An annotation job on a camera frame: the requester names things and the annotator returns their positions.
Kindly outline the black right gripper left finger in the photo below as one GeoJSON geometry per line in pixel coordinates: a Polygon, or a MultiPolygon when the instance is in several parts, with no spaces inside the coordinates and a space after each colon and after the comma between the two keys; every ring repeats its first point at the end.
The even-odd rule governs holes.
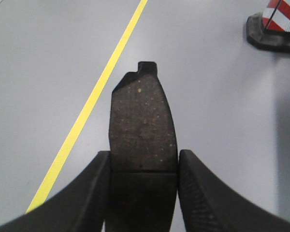
{"type": "Polygon", "coordinates": [[[64,189],[0,232],[100,232],[110,187],[110,152],[100,151],[64,189]]]}

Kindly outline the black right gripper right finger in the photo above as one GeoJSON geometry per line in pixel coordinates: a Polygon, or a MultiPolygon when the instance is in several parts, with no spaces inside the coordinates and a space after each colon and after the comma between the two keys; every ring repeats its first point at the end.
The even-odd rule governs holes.
{"type": "Polygon", "coordinates": [[[239,195],[190,150],[180,151],[178,194],[188,232],[290,232],[290,222],[239,195]]]}

